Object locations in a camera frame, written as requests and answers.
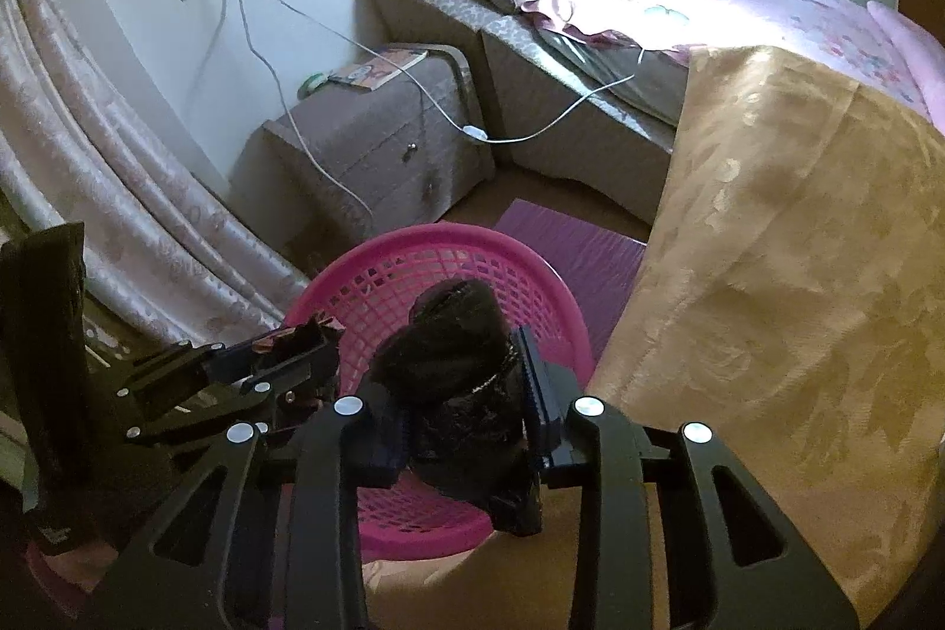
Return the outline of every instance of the cable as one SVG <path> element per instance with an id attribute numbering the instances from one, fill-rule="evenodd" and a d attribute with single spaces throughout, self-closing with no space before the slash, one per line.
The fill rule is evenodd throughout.
<path id="1" fill-rule="evenodd" d="M 600 86 L 598 89 L 589 91 L 583 97 L 580 97 L 574 103 L 572 103 L 563 113 L 561 113 L 561 115 L 559 115 L 559 117 L 554 119 L 553 122 L 545 126 L 545 128 L 542 128 L 535 133 L 531 133 L 531 135 L 519 136 L 518 138 L 509 138 L 509 139 L 492 139 L 485 133 L 483 129 L 480 129 L 478 126 L 472 126 L 471 124 L 467 124 L 466 126 L 460 126 L 460 124 L 458 124 L 455 121 L 455 119 L 453 119 L 450 116 L 449 113 L 443 110 L 442 106 L 436 101 L 434 96 L 430 94 L 429 91 L 427 91 L 426 87 L 423 84 L 421 84 L 416 78 L 414 78 L 414 76 L 408 70 L 405 70 L 405 68 L 399 66 L 395 62 L 390 61 L 389 59 L 384 57 L 382 54 L 377 53 L 377 51 L 372 50 L 372 48 L 367 47 L 364 44 L 359 43 L 358 41 L 355 41 L 353 38 L 348 38 L 345 34 L 342 34 L 342 32 L 337 32 L 337 30 L 335 30 L 334 28 L 329 27 L 328 25 L 326 25 L 324 22 L 322 22 L 319 19 L 315 19 L 314 17 L 312 17 L 312 15 L 306 14 L 301 9 L 296 9 L 296 7 L 290 4 L 288 1 L 286 0 L 276 0 L 276 1 L 279 1 L 279 4 L 282 4 L 282 6 L 285 6 L 285 8 L 290 10 L 290 12 L 294 12 L 295 14 L 299 15 L 301 18 L 307 19 L 309 22 L 314 23 L 315 25 L 318 25 L 318 27 L 320 27 L 324 31 L 327 31 L 327 32 L 330 32 L 331 34 L 336 35 L 337 37 L 351 44 L 351 46 L 360 48 L 362 51 L 366 51 L 371 56 L 378 57 L 379 59 L 383 60 L 389 65 L 394 66 L 397 70 L 400 70 L 400 72 L 402 72 L 403 75 L 408 77 L 411 81 L 413 81 L 414 84 L 417 84 L 417 86 L 419 86 L 419 90 L 422 91 L 425 95 L 427 95 L 427 98 L 430 100 L 431 103 L 433 103 L 433 107 L 435 107 L 443 115 L 444 119 L 446 119 L 447 122 L 450 122 L 452 127 L 454 127 L 455 130 L 457 130 L 457 132 L 462 132 L 466 136 L 469 136 L 470 138 L 474 139 L 475 141 L 483 142 L 487 145 L 512 145 L 518 142 L 527 142 L 527 141 L 530 141 L 531 139 L 537 138 L 537 136 L 542 135 L 543 133 L 551 129 L 553 126 L 558 124 L 558 122 L 560 122 L 561 119 L 563 119 L 565 116 L 571 113 L 575 108 L 578 107 L 578 105 L 580 105 L 580 103 L 583 103 L 584 100 L 587 100 L 587 98 L 592 97 L 593 95 L 597 94 L 598 92 L 602 92 L 605 89 L 611 89 L 613 86 L 620 86 L 620 84 L 625 84 L 627 81 L 630 81 L 631 79 L 636 77 L 636 73 L 634 73 L 633 75 L 618 79 L 617 81 L 612 81 L 609 84 L 604 84 L 603 86 Z M 646 50 L 640 51 L 640 57 L 637 59 L 637 67 L 639 67 L 640 62 L 643 60 L 645 51 Z"/>
<path id="2" fill-rule="evenodd" d="M 197 66 L 197 71 L 195 72 L 194 80 L 191 81 L 190 86 L 187 89 L 187 94 L 183 100 L 183 116 L 186 119 L 189 119 L 191 110 L 194 108 L 194 103 L 197 100 L 197 91 L 200 89 L 200 82 L 203 80 L 203 75 L 207 70 L 207 66 L 210 65 L 210 58 L 214 55 L 214 50 L 216 49 L 216 44 L 219 43 L 220 34 L 223 33 L 223 25 L 227 21 L 227 5 L 228 0 L 222 0 L 220 4 L 220 18 L 216 21 L 216 28 L 214 28 L 214 34 L 210 37 L 210 43 L 207 45 L 207 51 L 203 56 L 203 59 L 200 60 L 200 65 Z"/>
<path id="3" fill-rule="evenodd" d="M 320 174 L 325 179 L 331 182 L 340 191 L 344 191 L 348 193 L 348 195 L 351 196 L 351 198 L 353 198 L 354 200 L 356 200 L 356 202 L 358 202 L 358 204 L 361 205 L 362 209 L 365 210 L 365 212 L 367 212 L 367 216 L 369 217 L 369 228 L 373 234 L 374 212 L 372 211 L 372 209 L 367 205 L 367 203 L 365 203 L 364 199 L 361 198 L 361 196 L 359 196 L 357 193 L 351 190 L 351 188 L 348 188 L 344 183 L 332 177 L 332 175 L 329 174 L 329 172 L 327 172 L 327 169 L 325 169 L 323 165 L 321 165 L 320 163 L 318 163 L 317 160 L 315 160 L 315 155 L 312 155 L 312 151 L 309 150 L 308 143 L 305 142 L 305 138 L 301 136 L 301 131 L 299 131 L 299 124 L 296 123 L 295 116 L 292 115 L 292 111 L 289 109 L 288 103 L 285 100 L 285 91 L 282 89 L 282 80 L 279 78 L 279 73 L 276 72 L 276 68 L 272 67 L 271 62 L 269 62 L 268 59 L 266 59 L 266 57 L 263 56 L 263 54 L 261 54 L 260 51 L 258 51 L 257 48 L 252 43 L 252 35 L 249 33 L 249 19 L 247 18 L 247 14 L 246 14 L 246 3 L 244 2 L 244 0 L 237 0 L 237 1 L 239 2 L 239 13 L 240 13 L 240 17 L 243 20 L 243 32 L 246 34 L 246 43 L 247 43 L 247 46 L 249 46 L 249 51 L 252 52 L 253 56 L 255 56 L 257 60 L 259 60 L 261 63 L 263 63 L 263 65 L 266 66 L 266 69 L 269 71 L 269 73 L 272 76 L 272 80 L 276 81 L 276 89 L 279 89 L 279 100 L 282 103 L 282 110 L 285 110 L 285 114 L 289 119 L 289 123 L 292 125 L 292 129 L 295 131 L 296 136 L 299 138 L 299 143 L 301 143 L 302 151 L 305 153 L 306 156 L 308 156 L 308 160 L 312 162 L 312 165 L 315 167 L 315 169 L 318 169 L 318 172 L 320 172 Z"/>

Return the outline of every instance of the lamp base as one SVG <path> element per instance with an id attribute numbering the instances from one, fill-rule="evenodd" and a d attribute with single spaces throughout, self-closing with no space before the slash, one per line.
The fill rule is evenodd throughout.
<path id="1" fill-rule="evenodd" d="M 682 12 L 679 12 L 676 9 L 670 9 L 666 6 L 650 6 L 644 10 L 644 14 L 649 18 L 664 18 L 667 22 L 671 22 L 676 25 L 686 25 L 689 23 L 689 18 Z"/>

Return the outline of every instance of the purple mat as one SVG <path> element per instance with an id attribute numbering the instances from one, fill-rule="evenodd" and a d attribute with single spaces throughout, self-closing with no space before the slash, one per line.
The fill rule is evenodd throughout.
<path id="1" fill-rule="evenodd" d="M 558 271 L 578 300 L 594 362 L 600 361 L 630 299 L 646 244 L 521 199 L 495 230 L 534 249 Z"/>

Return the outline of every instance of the book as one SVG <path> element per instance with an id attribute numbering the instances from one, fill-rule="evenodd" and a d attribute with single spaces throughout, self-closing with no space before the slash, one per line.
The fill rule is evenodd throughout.
<path id="1" fill-rule="evenodd" d="M 397 78 L 401 68 L 407 70 L 408 67 L 416 65 L 426 56 L 426 51 L 418 48 L 386 48 L 380 54 L 384 59 L 375 57 L 360 65 L 342 67 L 332 73 L 330 79 L 339 84 L 374 91 L 391 79 Z"/>

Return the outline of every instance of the pink plastic basket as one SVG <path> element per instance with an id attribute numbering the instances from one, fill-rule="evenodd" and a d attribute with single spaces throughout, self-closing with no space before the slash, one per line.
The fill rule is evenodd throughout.
<path id="1" fill-rule="evenodd" d="M 490 282 L 512 325 L 529 325 L 542 357 L 567 366 L 581 386 L 594 373 L 588 330 L 561 277 L 538 254 L 509 236 L 464 224 L 428 224 L 387 233 L 335 260 L 309 285 L 285 323 L 318 311 L 347 330 L 341 338 L 341 389 L 352 393 L 381 344 L 408 323 L 426 289 L 451 276 Z M 358 496 L 362 558 L 422 560 L 474 548 L 491 532 L 488 516 L 443 497 L 410 473 L 390 489 Z"/>

